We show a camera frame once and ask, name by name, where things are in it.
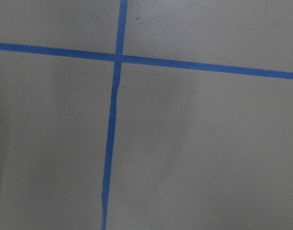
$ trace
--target blue line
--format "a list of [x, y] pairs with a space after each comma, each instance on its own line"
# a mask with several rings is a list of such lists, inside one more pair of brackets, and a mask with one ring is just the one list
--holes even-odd
[[42, 47], [42, 46], [27, 46], [27, 45], [9, 44], [9, 43], [0, 43], [0, 50], [32, 53], [32, 54], [55, 55], [55, 56], [71, 57], [71, 58], [86, 58], [86, 59], [103, 60], [103, 61], [115, 60], [114, 54], [105, 54], [105, 53], [80, 51], [80, 50], [73, 50], [73, 49], [60, 49], [60, 48], [51, 48], [51, 47]]
[[104, 169], [104, 177], [103, 177], [102, 230], [106, 230], [106, 221], [107, 221], [114, 134], [116, 129], [116, 119], [117, 119], [117, 91], [118, 91], [118, 86], [119, 86], [119, 82], [121, 78], [126, 13], [127, 13], [127, 0], [121, 0], [120, 8], [119, 8], [118, 26], [117, 26], [116, 54], [115, 54], [115, 62], [114, 62], [114, 69], [113, 69], [110, 114], [109, 114], [108, 134], [107, 134], [107, 143], [106, 143], [106, 155], [105, 155], [105, 169]]
[[266, 70], [266, 69], [253, 69], [253, 68], [236, 67], [236, 66], [223, 66], [223, 65], [198, 63], [198, 62], [174, 61], [174, 60], [157, 59], [157, 58], [150, 58], [150, 57], [134, 57], [134, 56], [124, 55], [123, 62], [132, 63], [132, 64], [150, 65], [150, 66], [173, 67], [173, 68], [182, 68], [182, 69], [197, 69], [197, 70], [213, 71], [213, 72], [221, 72], [221, 73], [236, 73], [236, 74], [254, 75], [254, 76], [262, 76], [262, 77], [293, 79], [293, 72], [283, 72], [283, 71]]

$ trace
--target gray surface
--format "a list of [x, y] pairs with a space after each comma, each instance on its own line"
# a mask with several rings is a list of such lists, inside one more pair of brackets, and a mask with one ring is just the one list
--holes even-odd
[[0, 0], [0, 42], [114, 53], [119, 0]]
[[293, 80], [124, 64], [107, 230], [137, 229], [293, 230]]
[[129, 0], [125, 38], [126, 55], [293, 71], [293, 0]]
[[100, 229], [112, 72], [0, 51], [0, 230]]

